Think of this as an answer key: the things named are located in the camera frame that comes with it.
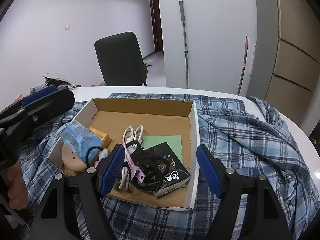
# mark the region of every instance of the blue plaid shirt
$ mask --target blue plaid shirt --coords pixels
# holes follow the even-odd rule
[[[297,239],[319,209],[318,191],[307,166],[279,112],[257,98],[266,122],[247,113],[241,100],[210,98],[200,95],[112,94],[111,98],[161,98],[195,101],[197,104],[200,142],[226,167],[239,174],[256,177],[265,174],[284,210],[292,239]],[[32,214],[58,169],[48,160],[49,150],[62,131],[84,106],[76,102],[71,111],[37,129],[21,145],[20,166],[28,187]],[[75,197],[76,215],[82,238],[90,239],[79,196]],[[118,239],[202,239],[207,233],[220,200],[211,194],[202,173],[199,174],[194,209],[177,212],[137,205],[111,197],[102,199],[110,225]],[[240,202],[233,239],[238,239],[244,219],[246,195]],[[31,222],[21,235],[27,238]]]

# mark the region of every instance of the white table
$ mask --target white table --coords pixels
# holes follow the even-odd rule
[[[204,95],[209,97],[236,98],[244,102],[245,110],[250,114],[257,116],[260,120],[265,121],[260,108],[247,98],[204,90],[191,90],[181,88],[164,88],[164,87],[81,87],[73,90],[76,101],[89,101],[92,98],[108,98],[112,93],[138,93],[138,94],[192,94]],[[298,144],[301,155],[308,166],[313,181],[320,192],[320,157],[303,131],[285,115],[280,114],[289,128],[290,133]]]

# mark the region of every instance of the human hand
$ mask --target human hand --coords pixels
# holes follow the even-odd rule
[[[7,179],[11,183],[8,190],[10,207],[16,210],[26,208],[29,202],[28,191],[18,162],[7,169]]]

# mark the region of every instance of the doorway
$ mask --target doorway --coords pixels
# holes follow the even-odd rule
[[[150,9],[152,18],[153,38],[155,42],[155,51],[163,51],[159,0],[150,0]]]

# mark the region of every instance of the blue package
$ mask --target blue package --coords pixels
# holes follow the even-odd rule
[[[85,163],[85,155],[90,147],[101,147],[103,141],[89,129],[84,127],[77,121],[73,121],[61,134],[62,141]],[[89,153],[89,163],[99,152],[99,149],[94,149]]]

